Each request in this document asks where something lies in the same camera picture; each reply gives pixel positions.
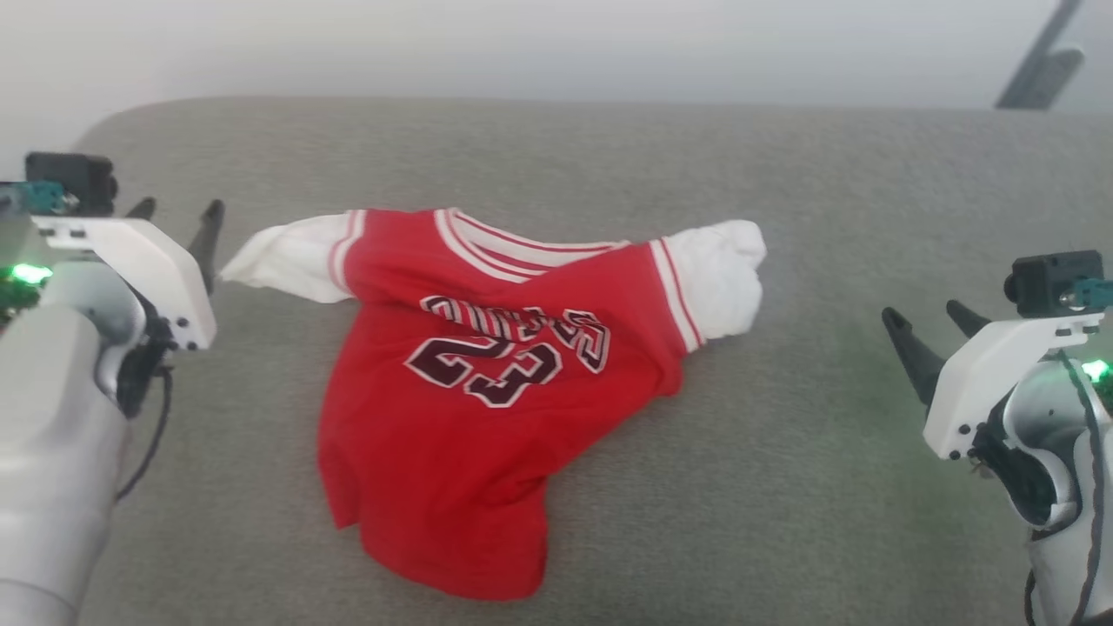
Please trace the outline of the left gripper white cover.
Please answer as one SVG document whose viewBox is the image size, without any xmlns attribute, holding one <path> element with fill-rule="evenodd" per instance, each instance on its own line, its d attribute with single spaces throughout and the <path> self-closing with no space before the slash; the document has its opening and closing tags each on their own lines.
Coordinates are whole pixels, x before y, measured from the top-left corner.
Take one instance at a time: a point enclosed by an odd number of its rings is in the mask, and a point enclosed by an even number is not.
<svg viewBox="0 0 1113 626">
<path fill-rule="evenodd" d="M 164 359 L 209 349 L 217 336 L 210 293 L 225 203 L 203 211 L 188 247 L 150 222 L 156 209 L 156 199 L 144 197 L 126 218 L 35 221 L 45 242 L 66 253 L 40 303 L 92 323 L 93 382 L 127 417 L 138 415 Z"/>
</svg>

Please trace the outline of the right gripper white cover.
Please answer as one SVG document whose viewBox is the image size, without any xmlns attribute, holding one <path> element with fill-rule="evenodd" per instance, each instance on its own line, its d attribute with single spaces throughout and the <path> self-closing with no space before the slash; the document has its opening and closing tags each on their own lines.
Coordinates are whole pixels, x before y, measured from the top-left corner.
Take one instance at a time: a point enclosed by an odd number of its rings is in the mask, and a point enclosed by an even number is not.
<svg viewBox="0 0 1113 626">
<path fill-rule="evenodd" d="M 976 427 L 1020 384 L 1047 353 L 1089 342 L 1090 329 L 1105 314 L 1065 317 L 1017 317 L 991 322 L 958 300 L 946 313 L 971 340 L 943 360 L 916 336 L 907 317 L 883 309 L 881 321 L 903 371 L 923 405 L 929 407 L 923 440 L 938 458 L 966 456 Z"/>
</svg>

